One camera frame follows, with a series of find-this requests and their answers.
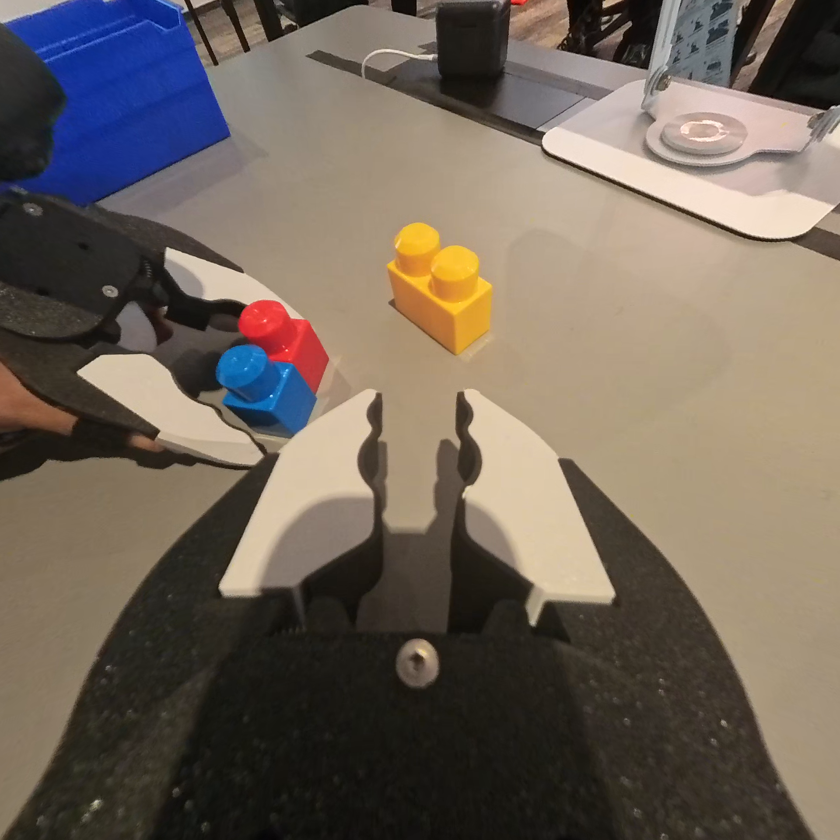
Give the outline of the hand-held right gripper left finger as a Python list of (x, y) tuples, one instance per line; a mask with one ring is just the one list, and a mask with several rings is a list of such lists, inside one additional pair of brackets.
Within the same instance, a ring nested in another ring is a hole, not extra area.
[(340, 603), (354, 623), (383, 570), (375, 480), (382, 394), (367, 389), (321, 415), (279, 452), (219, 584), (227, 599)]

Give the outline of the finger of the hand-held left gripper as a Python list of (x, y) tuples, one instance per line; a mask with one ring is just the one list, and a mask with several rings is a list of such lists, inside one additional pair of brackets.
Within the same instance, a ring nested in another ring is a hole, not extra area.
[(247, 306), (259, 301), (277, 302), (292, 318), (299, 317), (290, 303), (252, 276), (174, 248), (153, 262), (152, 277), (165, 317), (190, 329), (237, 329)]
[(218, 465), (250, 468), (264, 450), (219, 411), (185, 394), (172, 373), (147, 353), (104, 353), (77, 375), (156, 429), (172, 452)]

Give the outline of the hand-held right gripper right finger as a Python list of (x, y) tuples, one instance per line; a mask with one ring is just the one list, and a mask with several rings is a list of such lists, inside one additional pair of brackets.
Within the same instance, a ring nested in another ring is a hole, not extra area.
[(449, 625), (483, 627), (496, 604), (548, 627), (547, 606), (612, 606), (616, 591), (560, 457), (476, 389), (456, 397), (458, 499), (450, 549)]

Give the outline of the red one-stud block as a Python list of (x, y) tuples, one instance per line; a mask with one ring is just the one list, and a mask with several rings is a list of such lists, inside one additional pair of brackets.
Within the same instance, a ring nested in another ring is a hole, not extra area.
[(238, 330), (271, 361), (293, 364), (318, 393), (329, 355), (310, 321), (292, 316), (279, 301), (265, 299), (248, 304), (238, 318)]

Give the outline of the blue one-stud block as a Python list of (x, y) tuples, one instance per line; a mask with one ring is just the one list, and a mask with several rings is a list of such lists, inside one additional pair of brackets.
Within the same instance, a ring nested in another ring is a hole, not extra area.
[(225, 351), (216, 366), (223, 404), (249, 427), (291, 437), (308, 425), (316, 395), (291, 363), (270, 359), (253, 344)]

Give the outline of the blue plastic bin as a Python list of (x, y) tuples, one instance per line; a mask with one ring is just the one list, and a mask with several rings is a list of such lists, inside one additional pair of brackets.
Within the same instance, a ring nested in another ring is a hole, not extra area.
[(230, 135), (175, 3), (64, 2), (7, 27), (67, 99), (49, 166), (16, 186), (94, 203)]

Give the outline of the yellow two-stud block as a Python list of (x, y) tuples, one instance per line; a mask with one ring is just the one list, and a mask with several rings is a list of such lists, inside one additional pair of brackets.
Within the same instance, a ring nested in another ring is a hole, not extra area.
[(471, 249), (441, 246), (435, 228), (412, 223), (395, 236), (387, 272), (395, 308), (451, 354), (489, 332), (492, 286)]

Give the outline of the person's left hand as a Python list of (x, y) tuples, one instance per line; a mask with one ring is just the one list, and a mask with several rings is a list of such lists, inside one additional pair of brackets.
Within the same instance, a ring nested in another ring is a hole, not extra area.
[(65, 437), (109, 452), (127, 448), (155, 454), (165, 451), (164, 446), (149, 437), (80, 418), (43, 401), (1, 364), (1, 451), (21, 445), (37, 434)]

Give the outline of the black cube charger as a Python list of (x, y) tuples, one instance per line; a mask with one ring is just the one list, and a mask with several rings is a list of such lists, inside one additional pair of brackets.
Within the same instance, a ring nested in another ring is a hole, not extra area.
[(509, 1), (444, 1), (435, 17), (437, 70), (444, 81), (495, 80), (508, 56)]

